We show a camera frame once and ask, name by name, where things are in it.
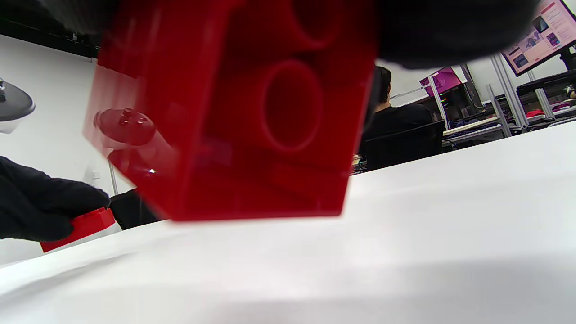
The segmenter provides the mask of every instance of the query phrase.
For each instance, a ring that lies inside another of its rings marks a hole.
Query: dark hair
[[[380,87],[380,103],[385,103],[388,101],[388,95],[390,94],[390,87],[392,86],[392,72],[385,67],[377,66],[377,71],[380,73],[382,80]]]

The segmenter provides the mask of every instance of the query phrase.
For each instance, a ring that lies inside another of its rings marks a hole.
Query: red lego brick
[[[373,0],[127,0],[85,135],[163,217],[341,212],[377,52]]]
[[[114,219],[112,210],[100,208],[72,219],[71,223],[72,226],[74,226],[74,231],[70,236],[57,242],[40,242],[42,250],[44,252],[49,252],[87,236],[101,232],[114,225],[116,220]]]

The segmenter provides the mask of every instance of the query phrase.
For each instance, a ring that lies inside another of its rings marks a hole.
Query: black glove
[[[66,28],[95,35],[112,21],[120,0],[39,1]],[[379,57],[423,69],[455,65],[503,50],[528,30],[539,0],[375,2]]]
[[[62,240],[72,218],[108,207],[110,199],[86,183],[50,178],[0,157],[0,239]]]

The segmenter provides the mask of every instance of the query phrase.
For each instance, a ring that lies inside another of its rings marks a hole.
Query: red item on shelf
[[[529,111],[526,114],[526,117],[530,118],[530,117],[534,117],[534,116],[540,116],[540,115],[545,115],[544,111],[540,110],[540,109],[536,109],[533,111]]]
[[[74,231],[72,234],[61,241],[57,242],[40,242],[42,250],[49,252],[64,245],[76,242],[92,234],[101,232],[116,223],[112,210],[100,208],[88,214],[78,216],[71,220]]]
[[[85,135],[160,216],[338,215],[372,85],[373,0],[126,0]]]

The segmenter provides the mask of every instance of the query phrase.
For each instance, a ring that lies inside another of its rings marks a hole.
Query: pink screen
[[[436,89],[438,89],[438,93],[448,91],[462,83],[451,67],[445,67],[444,69],[432,74],[432,77],[434,79],[434,84],[436,84]],[[428,85],[428,83],[428,78],[420,80],[422,86]],[[434,96],[431,87],[426,88],[426,92],[430,97]]]
[[[576,21],[562,1],[542,0],[530,30],[503,55],[514,72],[520,74],[574,41]]]

